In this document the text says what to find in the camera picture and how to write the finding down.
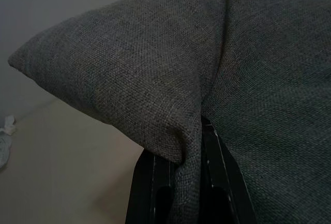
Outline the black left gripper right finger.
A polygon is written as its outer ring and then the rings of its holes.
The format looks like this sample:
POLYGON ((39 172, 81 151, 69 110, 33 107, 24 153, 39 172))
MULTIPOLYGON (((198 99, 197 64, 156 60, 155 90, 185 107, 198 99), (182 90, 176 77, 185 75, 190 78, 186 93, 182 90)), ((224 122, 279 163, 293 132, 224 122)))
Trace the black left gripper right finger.
POLYGON ((200 224, 257 224, 242 172, 211 121, 201 117, 200 224))

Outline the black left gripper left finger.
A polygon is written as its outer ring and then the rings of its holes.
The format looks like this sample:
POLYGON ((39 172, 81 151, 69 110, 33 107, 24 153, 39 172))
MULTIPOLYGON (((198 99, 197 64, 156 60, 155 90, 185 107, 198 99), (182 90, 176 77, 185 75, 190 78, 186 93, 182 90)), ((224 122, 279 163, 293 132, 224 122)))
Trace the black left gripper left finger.
POLYGON ((135 165, 125 224, 167 224, 177 165, 142 153, 135 165))

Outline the grey woven fabric pillow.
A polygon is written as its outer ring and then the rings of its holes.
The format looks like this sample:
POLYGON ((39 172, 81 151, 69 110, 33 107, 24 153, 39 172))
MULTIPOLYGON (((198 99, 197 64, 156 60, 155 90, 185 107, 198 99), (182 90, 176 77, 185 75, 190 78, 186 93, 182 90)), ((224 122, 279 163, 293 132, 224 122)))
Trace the grey woven fabric pillow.
POLYGON ((201 117, 259 224, 331 224, 331 0, 120 0, 8 63, 178 164, 169 224, 197 224, 201 117))

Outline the white sneaker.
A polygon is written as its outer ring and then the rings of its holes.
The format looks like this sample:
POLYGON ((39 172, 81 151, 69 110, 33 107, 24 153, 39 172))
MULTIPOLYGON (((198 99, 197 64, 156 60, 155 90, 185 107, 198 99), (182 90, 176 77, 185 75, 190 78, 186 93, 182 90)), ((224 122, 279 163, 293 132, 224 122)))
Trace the white sneaker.
POLYGON ((0 133, 0 170, 8 163, 11 153, 12 139, 11 136, 0 133))

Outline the white crumpled sock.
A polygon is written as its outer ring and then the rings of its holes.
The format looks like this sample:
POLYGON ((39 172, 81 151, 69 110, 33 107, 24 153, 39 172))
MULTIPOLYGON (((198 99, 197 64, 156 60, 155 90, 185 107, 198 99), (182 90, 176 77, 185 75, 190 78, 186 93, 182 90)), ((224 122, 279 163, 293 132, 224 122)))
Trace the white crumpled sock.
POLYGON ((13 135, 16 131, 16 119, 13 115, 5 117, 4 127, 0 127, 0 133, 5 133, 9 136, 13 135))

